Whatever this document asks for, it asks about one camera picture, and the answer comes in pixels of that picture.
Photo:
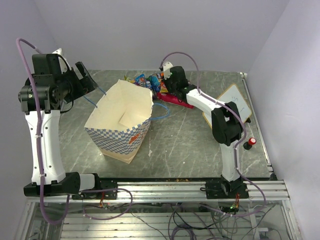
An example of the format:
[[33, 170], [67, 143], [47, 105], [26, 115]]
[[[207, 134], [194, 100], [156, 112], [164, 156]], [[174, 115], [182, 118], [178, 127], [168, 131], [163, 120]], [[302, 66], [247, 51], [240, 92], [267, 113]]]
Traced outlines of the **checkered paper bag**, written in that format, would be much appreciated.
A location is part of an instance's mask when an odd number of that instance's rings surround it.
[[149, 131], [153, 93], [119, 79], [87, 119], [84, 128], [105, 156], [130, 164]]

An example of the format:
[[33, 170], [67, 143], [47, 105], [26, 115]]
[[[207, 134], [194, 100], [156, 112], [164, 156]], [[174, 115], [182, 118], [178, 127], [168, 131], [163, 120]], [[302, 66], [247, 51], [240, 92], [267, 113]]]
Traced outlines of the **blue candy packet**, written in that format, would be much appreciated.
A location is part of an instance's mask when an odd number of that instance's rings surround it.
[[134, 84], [143, 88], [152, 89], [151, 82], [145, 77], [144, 74], [137, 76], [134, 79]]

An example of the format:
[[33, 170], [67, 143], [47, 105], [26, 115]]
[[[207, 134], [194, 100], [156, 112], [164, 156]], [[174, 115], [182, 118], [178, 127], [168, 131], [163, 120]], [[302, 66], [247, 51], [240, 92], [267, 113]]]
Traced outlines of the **blue snack packet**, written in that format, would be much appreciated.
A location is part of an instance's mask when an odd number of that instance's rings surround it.
[[161, 90], [162, 76], [160, 73], [154, 73], [148, 77], [151, 88], [154, 92], [159, 93]]

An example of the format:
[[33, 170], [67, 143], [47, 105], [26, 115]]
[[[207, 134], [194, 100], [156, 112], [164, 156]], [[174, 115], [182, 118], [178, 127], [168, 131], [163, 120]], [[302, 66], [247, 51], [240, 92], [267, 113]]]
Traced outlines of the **pink crisps bag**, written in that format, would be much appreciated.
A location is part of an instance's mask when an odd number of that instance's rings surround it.
[[174, 96], [172, 94], [169, 94], [169, 93], [158, 92], [156, 94], [156, 96], [157, 96], [157, 98], [159, 100], [162, 100], [163, 102], [166, 102], [166, 103], [169, 103], [169, 104], [174, 104], [174, 105], [182, 106], [182, 107], [189, 108], [189, 109], [193, 109], [194, 108], [193, 105], [185, 103], [182, 100], [179, 100], [176, 96]]

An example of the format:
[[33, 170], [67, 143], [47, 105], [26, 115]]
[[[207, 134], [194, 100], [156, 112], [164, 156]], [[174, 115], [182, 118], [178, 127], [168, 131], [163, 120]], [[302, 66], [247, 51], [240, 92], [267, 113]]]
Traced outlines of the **green snack packet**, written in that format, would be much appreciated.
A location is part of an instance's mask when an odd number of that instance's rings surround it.
[[131, 78], [131, 77], [128, 77], [128, 76], [124, 76], [124, 80], [129, 82], [129, 83], [134, 83], [135, 82], [135, 79], [134, 78]]

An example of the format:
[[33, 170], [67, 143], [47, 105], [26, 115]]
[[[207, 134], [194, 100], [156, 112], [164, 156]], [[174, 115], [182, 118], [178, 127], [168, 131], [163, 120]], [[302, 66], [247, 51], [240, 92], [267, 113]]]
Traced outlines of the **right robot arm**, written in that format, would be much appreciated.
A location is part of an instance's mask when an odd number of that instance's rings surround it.
[[218, 101], [198, 86], [190, 84], [182, 66], [173, 66], [166, 62], [160, 70], [170, 94], [210, 115], [212, 135], [219, 143], [222, 156], [220, 192], [226, 198], [233, 197], [243, 183], [239, 170], [238, 144], [242, 139], [244, 124], [237, 105], [232, 101]]

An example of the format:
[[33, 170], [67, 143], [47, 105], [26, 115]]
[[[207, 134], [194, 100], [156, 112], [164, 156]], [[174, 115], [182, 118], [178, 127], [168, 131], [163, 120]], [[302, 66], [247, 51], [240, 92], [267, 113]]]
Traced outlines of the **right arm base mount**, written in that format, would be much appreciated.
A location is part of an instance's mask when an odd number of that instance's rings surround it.
[[205, 192], [207, 199], [248, 199], [249, 193], [247, 185], [241, 178], [234, 181], [227, 181], [223, 177], [210, 178], [205, 185], [200, 188]]

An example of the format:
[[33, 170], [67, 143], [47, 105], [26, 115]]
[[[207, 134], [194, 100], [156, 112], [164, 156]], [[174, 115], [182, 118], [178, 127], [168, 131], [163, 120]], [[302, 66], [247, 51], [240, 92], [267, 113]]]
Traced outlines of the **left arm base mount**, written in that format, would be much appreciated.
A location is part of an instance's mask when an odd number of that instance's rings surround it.
[[102, 179], [97, 187], [82, 190], [71, 196], [72, 200], [115, 200], [118, 194], [118, 183], [115, 180]]

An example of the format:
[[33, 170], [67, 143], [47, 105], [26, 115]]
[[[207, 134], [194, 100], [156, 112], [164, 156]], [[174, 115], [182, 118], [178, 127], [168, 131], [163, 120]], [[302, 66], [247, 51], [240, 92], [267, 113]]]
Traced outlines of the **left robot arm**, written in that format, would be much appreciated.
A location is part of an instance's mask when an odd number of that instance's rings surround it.
[[26, 80], [18, 94], [29, 127], [33, 155], [32, 178], [23, 188], [24, 194], [53, 197], [76, 195], [84, 190], [89, 198], [96, 199], [102, 193], [96, 173], [66, 172], [63, 167], [59, 122], [65, 113], [63, 104], [73, 104], [96, 90], [98, 84], [80, 61], [75, 64], [82, 76], [78, 78], [60, 50], [34, 54], [32, 63], [34, 84]]

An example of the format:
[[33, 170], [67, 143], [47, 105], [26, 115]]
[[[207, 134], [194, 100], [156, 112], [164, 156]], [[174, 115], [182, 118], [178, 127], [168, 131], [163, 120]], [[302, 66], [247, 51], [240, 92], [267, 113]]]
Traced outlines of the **orange snack packet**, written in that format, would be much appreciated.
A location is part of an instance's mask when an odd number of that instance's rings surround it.
[[163, 81], [160, 82], [160, 93], [168, 93], [168, 89]]

